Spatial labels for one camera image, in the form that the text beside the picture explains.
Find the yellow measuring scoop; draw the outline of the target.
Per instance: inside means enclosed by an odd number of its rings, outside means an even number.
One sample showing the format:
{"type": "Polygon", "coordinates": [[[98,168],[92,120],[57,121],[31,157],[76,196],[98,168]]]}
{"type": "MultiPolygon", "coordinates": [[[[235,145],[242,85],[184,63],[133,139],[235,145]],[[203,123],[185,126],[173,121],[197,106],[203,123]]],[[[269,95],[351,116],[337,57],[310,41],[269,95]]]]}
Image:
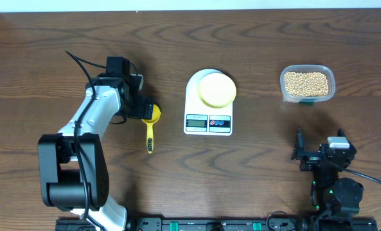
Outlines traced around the yellow measuring scoop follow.
{"type": "Polygon", "coordinates": [[[160,108],[157,105],[153,106],[151,119],[143,119],[142,122],[146,124],[146,150],[152,153],[154,150],[154,129],[153,126],[161,117],[160,108]]]}

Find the yellow bowl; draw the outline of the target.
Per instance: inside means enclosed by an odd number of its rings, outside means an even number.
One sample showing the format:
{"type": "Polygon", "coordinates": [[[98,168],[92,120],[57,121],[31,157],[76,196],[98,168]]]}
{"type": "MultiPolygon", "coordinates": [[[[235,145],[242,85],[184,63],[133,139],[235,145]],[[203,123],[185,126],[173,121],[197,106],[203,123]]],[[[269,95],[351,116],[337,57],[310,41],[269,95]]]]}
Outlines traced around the yellow bowl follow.
{"type": "Polygon", "coordinates": [[[222,73],[211,73],[198,84],[199,99],[208,107],[224,108],[236,97],[236,85],[230,77],[222,73]]]}

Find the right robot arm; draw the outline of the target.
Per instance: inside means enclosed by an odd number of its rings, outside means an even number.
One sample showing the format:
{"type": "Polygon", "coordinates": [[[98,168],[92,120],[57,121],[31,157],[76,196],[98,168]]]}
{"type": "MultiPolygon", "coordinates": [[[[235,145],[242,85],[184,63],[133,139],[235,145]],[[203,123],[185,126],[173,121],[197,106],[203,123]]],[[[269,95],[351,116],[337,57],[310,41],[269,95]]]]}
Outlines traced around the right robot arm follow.
{"type": "Polygon", "coordinates": [[[296,221],[296,230],[368,231],[377,230],[374,219],[356,218],[364,187],[357,181],[339,177],[355,158],[357,150],[340,129],[328,137],[317,151],[307,151],[301,130],[296,133],[293,159],[300,161],[299,169],[313,174],[310,190],[311,204],[317,213],[296,221]]]}

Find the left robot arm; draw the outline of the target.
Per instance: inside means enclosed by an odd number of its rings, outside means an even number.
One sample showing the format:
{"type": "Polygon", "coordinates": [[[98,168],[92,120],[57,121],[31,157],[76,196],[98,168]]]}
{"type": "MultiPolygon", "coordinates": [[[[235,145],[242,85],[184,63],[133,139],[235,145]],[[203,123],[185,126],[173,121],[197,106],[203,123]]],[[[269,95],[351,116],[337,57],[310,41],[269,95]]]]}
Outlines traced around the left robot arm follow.
{"type": "Polygon", "coordinates": [[[87,83],[85,99],[57,133],[38,142],[42,201],[77,214],[97,230],[132,230],[125,207],[109,194],[109,174],[101,141],[116,115],[148,119],[151,99],[140,94],[143,76],[98,76],[87,83]]]}

